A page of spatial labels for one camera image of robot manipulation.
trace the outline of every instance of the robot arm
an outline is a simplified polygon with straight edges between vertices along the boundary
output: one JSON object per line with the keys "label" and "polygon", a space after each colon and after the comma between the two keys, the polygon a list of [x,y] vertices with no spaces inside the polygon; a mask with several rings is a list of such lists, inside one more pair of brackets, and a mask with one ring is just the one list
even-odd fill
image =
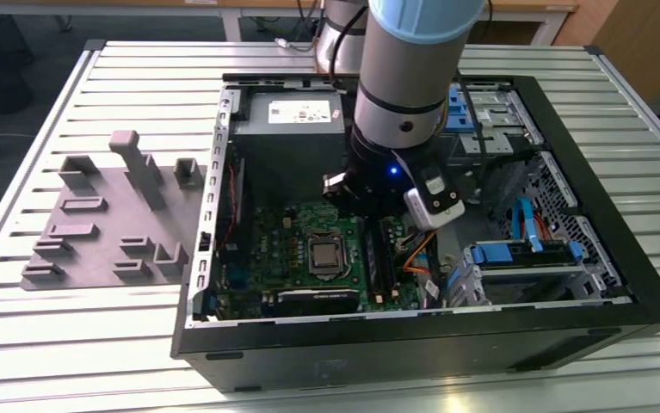
{"label": "robot arm", "polygon": [[371,0],[349,169],[326,198],[365,216],[406,208],[422,230],[465,212],[435,146],[483,0]]}

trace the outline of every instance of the floor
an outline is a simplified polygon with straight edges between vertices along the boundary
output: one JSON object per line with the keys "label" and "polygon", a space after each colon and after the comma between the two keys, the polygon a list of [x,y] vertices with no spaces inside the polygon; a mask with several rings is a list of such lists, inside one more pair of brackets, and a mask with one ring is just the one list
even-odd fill
{"label": "floor", "polygon": [[[0,115],[0,134],[18,134],[0,136],[0,198],[88,39],[226,40],[218,17],[78,16],[74,19],[74,30],[68,33],[59,32],[51,16],[18,16],[16,21],[36,56],[35,62],[23,70],[23,76],[35,91],[35,101],[19,113]],[[283,35],[291,32],[295,23],[297,19],[285,18],[270,26],[278,35]],[[259,30],[250,19],[243,19],[240,24],[246,41],[273,41],[277,37],[270,31]],[[660,114],[660,97],[653,108]]]}

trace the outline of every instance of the aluminum slotted table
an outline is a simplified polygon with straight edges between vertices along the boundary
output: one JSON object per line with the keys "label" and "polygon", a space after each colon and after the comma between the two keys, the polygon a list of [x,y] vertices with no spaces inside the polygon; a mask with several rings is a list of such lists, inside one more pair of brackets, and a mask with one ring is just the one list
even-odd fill
{"label": "aluminum slotted table", "polygon": [[[135,129],[159,165],[206,163],[222,74],[314,66],[270,43],[114,41],[82,53],[0,204],[0,411],[660,411],[660,335],[554,372],[222,395],[170,358],[179,286],[19,289],[67,154],[122,166],[110,135]],[[607,59],[581,47],[471,46],[461,69],[539,78],[660,274],[660,123]]]}

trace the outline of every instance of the cable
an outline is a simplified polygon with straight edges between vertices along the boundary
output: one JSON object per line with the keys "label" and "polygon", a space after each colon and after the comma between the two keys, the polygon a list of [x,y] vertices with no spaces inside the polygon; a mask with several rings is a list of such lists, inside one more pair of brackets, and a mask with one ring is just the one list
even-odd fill
{"label": "cable", "polygon": [[537,223],[541,225],[542,237],[545,239],[551,239],[551,231],[549,230],[547,223],[545,222],[545,218],[541,217],[538,213],[534,214],[534,219]]}
{"label": "cable", "polygon": [[0,136],[20,136],[23,138],[36,138],[36,135],[27,135],[26,133],[0,133]]}
{"label": "cable", "polygon": [[235,221],[236,221],[236,199],[235,199],[235,172],[234,172],[234,165],[228,165],[230,168],[230,200],[232,204],[232,217],[230,219],[230,227],[227,228],[227,233],[226,237],[223,238],[223,244],[219,246],[219,250],[223,250],[226,247],[227,239],[230,238],[230,235],[232,234],[234,231],[234,226],[235,226]]}
{"label": "cable", "polygon": [[[298,21],[297,25],[294,26],[294,29],[293,29],[293,32],[290,33],[290,35],[285,36],[285,37],[277,36],[277,38],[274,39],[277,44],[281,47],[283,47],[285,49],[294,49],[297,52],[310,52],[315,48],[315,45],[318,43],[318,37],[319,37],[319,34],[322,32],[322,23],[323,23],[325,18],[326,18],[326,10],[325,10],[325,8],[321,7],[318,30],[315,31],[315,33],[313,33],[311,27],[310,27],[310,21],[311,21],[311,17],[315,15],[315,11],[318,10],[318,2],[319,2],[319,0],[314,1],[313,5],[311,5],[311,9],[310,9],[310,14],[307,16],[305,16],[305,11],[302,8],[302,0],[298,0],[297,4],[299,6],[302,18]],[[303,27],[303,29],[297,32],[297,29],[301,26]],[[294,36],[294,41],[290,41],[289,37],[291,37],[294,32],[297,32],[297,35]],[[294,44],[295,42],[299,41],[299,38],[302,37],[302,33],[307,33],[311,36],[310,45],[307,47],[299,47]]]}
{"label": "cable", "polygon": [[358,23],[358,20],[361,20],[361,17],[363,17],[363,14],[367,11],[367,6],[363,6],[361,10],[358,10],[358,13],[355,16],[351,18],[351,21],[349,24],[345,26],[343,31],[341,32],[341,35],[338,36],[338,40],[335,41],[335,47],[333,48],[333,57],[330,58],[330,83],[337,89],[341,89],[339,87],[339,82],[338,78],[335,75],[335,65],[338,61],[338,53],[341,52],[341,45],[343,44],[345,36],[349,35],[349,32],[351,31],[353,26],[355,26],[355,23]]}
{"label": "cable", "polygon": [[297,0],[297,8],[299,9],[299,17],[302,18],[302,22],[305,23],[305,28],[307,28],[307,34],[311,35],[311,25],[309,19],[311,19],[311,15],[315,12],[315,8],[318,7],[318,0],[315,0],[311,4],[310,9],[310,17],[305,17],[305,8],[302,7],[302,0]]}
{"label": "cable", "polygon": [[418,272],[415,270],[422,269],[422,268],[414,268],[410,265],[411,265],[411,262],[414,262],[414,258],[419,255],[419,251],[422,251],[422,249],[425,248],[425,246],[427,245],[427,243],[430,242],[430,240],[433,239],[433,237],[434,237],[435,234],[437,234],[437,230],[435,231],[430,231],[427,233],[427,236],[425,238],[425,241],[422,241],[422,243],[417,247],[417,250],[414,251],[414,253],[409,257],[409,260],[403,264],[403,270],[405,271],[407,271],[410,269],[411,270],[410,272]]}
{"label": "cable", "polygon": [[[314,14],[314,12],[315,12],[315,10],[314,10],[314,6],[313,6],[313,10],[310,11],[310,18],[311,18],[311,15]],[[315,33],[314,33],[314,35],[311,37],[310,46],[307,46],[307,47],[298,47],[293,43],[287,43],[286,46],[290,47],[290,48],[293,48],[297,52],[310,52],[315,48],[315,45],[318,44],[318,37],[319,37],[319,34],[322,33],[322,27],[323,27],[325,19],[326,19],[326,10],[325,9],[321,9],[319,10],[319,25],[318,25],[318,30],[315,31]],[[297,34],[297,39],[294,41],[297,41],[299,39],[299,34],[302,34],[302,32],[299,32]]]}
{"label": "cable", "polygon": [[470,117],[473,118],[473,124],[475,127],[475,136],[478,137],[478,142],[481,142],[481,171],[478,173],[479,185],[483,185],[483,177],[486,172],[486,167],[489,163],[489,148],[486,147],[486,140],[483,136],[483,125],[478,120],[478,113],[475,112],[475,105],[473,103],[473,97],[470,97],[470,90],[467,90],[466,81],[463,80],[463,74],[458,69],[458,82],[459,88],[463,90],[463,95],[466,97],[467,111],[470,112]]}
{"label": "cable", "polygon": [[445,107],[442,109],[442,117],[441,122],[437,124],[434,128],[433,136],[437,136],[442,133],[445,126],[447,125],[447,117],[450,116],[450,97],[445,96]]}
{"label": "cable", "polygon": [[483,34],[481,35],[481,39],[478,43],[483,43],[486,36],[489,35],[489,29],[491,28],[493,23],[493,0],[489,0],[489,21],[486,22],[486,27],[483,28]]}

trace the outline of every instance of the blue latch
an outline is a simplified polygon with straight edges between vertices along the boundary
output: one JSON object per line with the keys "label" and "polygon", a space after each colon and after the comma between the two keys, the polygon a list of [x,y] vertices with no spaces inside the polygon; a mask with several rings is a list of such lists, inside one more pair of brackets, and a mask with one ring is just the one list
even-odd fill
{"label": "blue latch", "polygon": [[511,249],[506,243],[479,243],[478,248],[483,250],[486,262],[513,262]]}
{"label": "blue latch", "polygon": [[582,257],[585,256],[582,252],[582,245],[577,241],[570,241],[570,251],[573,252],[573,257],[575,262],[582,261]]}
{"label": "blue latch", "polygon": [[475,131],[475,125],[467,113],[467,104],[459,95],[458,88],[450,88],[450,114],[447,116],[447,133],[471,133]]}
{"label": "blue latch", "polygon": [[539,235],[537,234],[537,225],[534,224],[534,206],[529,198],[517,199],[517,204],[514,205],[514,216],[511,217],[511,237],[514,239],[522,239],[522,228],[519,221],[519,214],[525,211],[525,229],[526,229],[526,239],[529,239],[533,244],[534,252],[542,252],[545,247],[541,245]]}
{"label": "blue latch", "polygon": [[473,261],[475,264],[479,264],[482,262],[486,262],[486,258],[483,255],[483,250],[481,250],[478,247],[471,247],[470,252],[473,254]]}

